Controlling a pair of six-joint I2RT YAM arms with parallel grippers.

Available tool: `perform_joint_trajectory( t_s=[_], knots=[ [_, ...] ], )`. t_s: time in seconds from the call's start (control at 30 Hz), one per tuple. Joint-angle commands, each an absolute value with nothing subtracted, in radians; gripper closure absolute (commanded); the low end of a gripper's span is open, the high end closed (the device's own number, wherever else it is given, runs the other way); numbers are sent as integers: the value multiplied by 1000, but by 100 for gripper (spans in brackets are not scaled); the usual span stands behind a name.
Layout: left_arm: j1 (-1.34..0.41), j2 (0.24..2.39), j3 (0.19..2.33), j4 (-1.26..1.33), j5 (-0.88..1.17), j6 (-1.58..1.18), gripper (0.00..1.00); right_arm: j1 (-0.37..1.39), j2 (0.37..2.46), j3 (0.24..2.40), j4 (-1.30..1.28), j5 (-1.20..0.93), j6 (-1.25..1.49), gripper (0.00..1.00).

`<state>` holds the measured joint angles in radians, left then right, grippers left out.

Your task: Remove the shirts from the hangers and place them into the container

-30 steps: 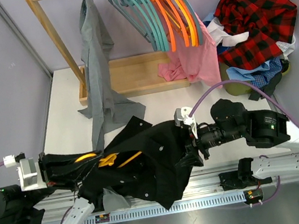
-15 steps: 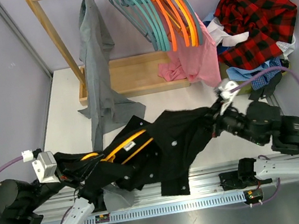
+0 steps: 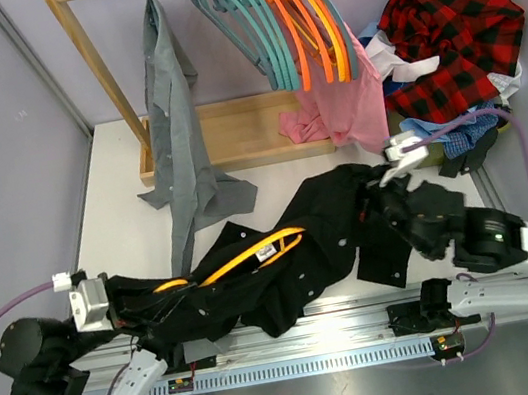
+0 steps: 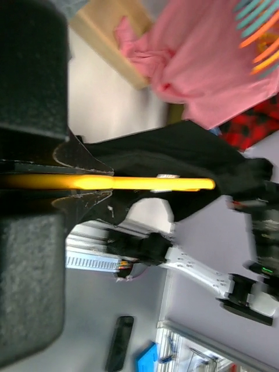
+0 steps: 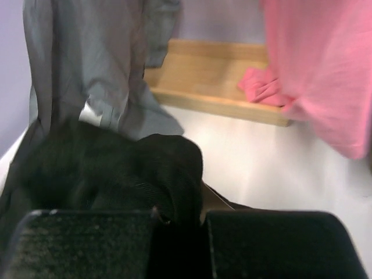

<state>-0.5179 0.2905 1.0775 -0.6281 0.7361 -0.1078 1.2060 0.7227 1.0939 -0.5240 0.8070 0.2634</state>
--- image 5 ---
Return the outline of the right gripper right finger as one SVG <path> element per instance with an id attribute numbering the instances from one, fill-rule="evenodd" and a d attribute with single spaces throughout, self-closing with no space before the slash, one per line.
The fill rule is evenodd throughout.
<path id="1" fill-rule="evenodd" d="M 209 278 L 367 278 L 331 213 L 255 209 L 203 186 Z"/>

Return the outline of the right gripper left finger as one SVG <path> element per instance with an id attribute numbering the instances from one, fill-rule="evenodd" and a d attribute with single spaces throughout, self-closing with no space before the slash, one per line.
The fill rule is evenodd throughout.
<path id="1" fill-rule="evenodd" d="M 1 278 L 145 278 L 150 212 L 35 210 L 17 225 Z"/>

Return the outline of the black shirt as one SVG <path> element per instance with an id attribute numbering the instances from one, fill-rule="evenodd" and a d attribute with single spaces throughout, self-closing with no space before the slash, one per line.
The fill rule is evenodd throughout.
<path id="1" fill-rule="evenodd" d="M 150 212 L 155 225 L 199 226 L 203 161 L 179 135 L 133 141 L 78 120 L 14 158 L 1 196 L 1 267 L 17 225 L 35 210 Z"/>

